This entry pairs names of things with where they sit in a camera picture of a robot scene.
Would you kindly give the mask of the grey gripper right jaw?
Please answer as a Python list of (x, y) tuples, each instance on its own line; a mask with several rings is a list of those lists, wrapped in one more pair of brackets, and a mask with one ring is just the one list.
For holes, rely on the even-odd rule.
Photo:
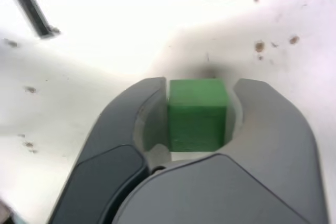
[(114, 223), (328, 223), (314, 134), (269, 84), (240, 79), (243, 123), (217, 152), (143, 181)]

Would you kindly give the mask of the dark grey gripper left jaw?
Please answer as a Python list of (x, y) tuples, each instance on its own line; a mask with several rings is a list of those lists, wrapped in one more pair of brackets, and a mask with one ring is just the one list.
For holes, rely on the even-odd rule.
[(147, 78), (101, 112), (49, 222), (112, 223), (128, 194), (170, 161), (166, 79)]

